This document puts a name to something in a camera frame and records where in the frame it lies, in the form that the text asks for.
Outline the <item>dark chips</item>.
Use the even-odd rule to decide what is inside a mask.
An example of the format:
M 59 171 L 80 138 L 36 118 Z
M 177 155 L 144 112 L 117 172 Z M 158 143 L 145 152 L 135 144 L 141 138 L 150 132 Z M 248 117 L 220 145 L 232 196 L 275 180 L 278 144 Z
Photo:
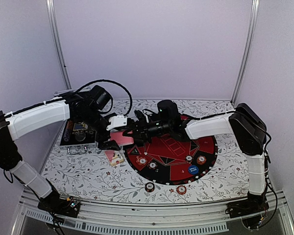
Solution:
M 192 160 L 193 160 L 192 156 L 190 156 L 190 155 L 186 156 L 186 161 L 187 162 L 191 162 Z
M 156 169 L 156 168 L 157 168 L 157 163 L 155 163 L 155 162 L 150 162 L 150 163 L 148 164 L 148 167 L 149 167 L 150 169 Z

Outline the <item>dark poker chip stack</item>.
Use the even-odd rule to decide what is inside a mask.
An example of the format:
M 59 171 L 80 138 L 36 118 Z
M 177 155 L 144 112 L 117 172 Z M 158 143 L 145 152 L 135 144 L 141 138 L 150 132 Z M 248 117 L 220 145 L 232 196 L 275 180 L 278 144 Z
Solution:
M 154 183 L 146 183 L 145 184 L 145 190 L 146 192 L 153 192 L 155 189 Z

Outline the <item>blue small blind button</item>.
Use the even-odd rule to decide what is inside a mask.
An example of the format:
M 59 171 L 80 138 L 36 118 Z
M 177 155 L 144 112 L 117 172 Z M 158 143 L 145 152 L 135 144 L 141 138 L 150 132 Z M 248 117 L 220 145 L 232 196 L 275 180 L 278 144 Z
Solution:
M 191 165 L 188 167 L 188 172 L 192 175 L 196 175 L 199 173 L 199 169 L 196 165 Z

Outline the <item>orange poker chip stack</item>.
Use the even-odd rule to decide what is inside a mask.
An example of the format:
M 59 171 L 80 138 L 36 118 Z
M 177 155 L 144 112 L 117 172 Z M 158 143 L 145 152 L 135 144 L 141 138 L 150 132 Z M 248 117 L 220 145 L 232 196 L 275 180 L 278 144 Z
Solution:
M 178 186 L 178 187 L 176 188 L 176 192 L 177 192 L 178 194 L 180 194 L 180 195 L 185 194 L 186 191 L 187 191 L 187 189 L 186 189 L 186 187 L 183 186 L 183 185 L 180 185 L 180 186 Z

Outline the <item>red playing card deck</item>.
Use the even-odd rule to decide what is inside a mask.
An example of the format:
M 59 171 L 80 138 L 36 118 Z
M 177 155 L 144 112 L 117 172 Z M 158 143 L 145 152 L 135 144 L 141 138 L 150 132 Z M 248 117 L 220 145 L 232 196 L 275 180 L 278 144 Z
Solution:
M 131 145 L 134 143 L 134 139 L 132 137 L 124 136 L 123 132 L 112 132 L 110 137 L 110 140 L 116 141 L 119 146 Z

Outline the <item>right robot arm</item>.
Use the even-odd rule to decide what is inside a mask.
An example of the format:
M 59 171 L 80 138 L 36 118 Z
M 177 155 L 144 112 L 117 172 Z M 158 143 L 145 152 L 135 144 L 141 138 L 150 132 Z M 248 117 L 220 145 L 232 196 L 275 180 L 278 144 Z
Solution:
M 129 131 L 135 143 L 151 142 L 152 138 L 164 135 L 175 141 L 194 141 L 221 134 L 233 135 L 247 160 L 249 189 L 247 198 L 228 203 L 225 213 L 230 218 L 237 218 L 268 211 L 266 193 L 273 190 L 269 185 L 270 158 L 267 152 L 271 136 L 264 122 L 247 104 L 240 103 L 231 111 L 205 117 L 181 114 L 177 104 L 171 100 L 158 102 L 157 108 L 158 112 L 150 115 L 135 111 L 137 121 Z

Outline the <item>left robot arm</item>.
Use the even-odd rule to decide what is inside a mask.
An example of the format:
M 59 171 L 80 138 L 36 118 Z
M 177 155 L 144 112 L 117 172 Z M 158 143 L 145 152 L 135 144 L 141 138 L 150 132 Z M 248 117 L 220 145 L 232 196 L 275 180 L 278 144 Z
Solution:
M 0 168 L 29 189 L 38 199 L 38 208 L 51 216 L 64 215 L 76 218 L 80 200 L 74 196 L 63 198 L 50 180 L 42 176 L 23 156 L 25 148 L 37 140 L 34 134 L 56 123 L 83 122 L 95 132 L 100 149 L 119 150 L 110 132 L 128 123 L 128 114 L 117 115 L 105 110 L 113 103 L 112 95 L 99 86 L 102 80 L 91 81 L 77 90 L 68 90 L 54 98 L 17 111 L 0 111 Z

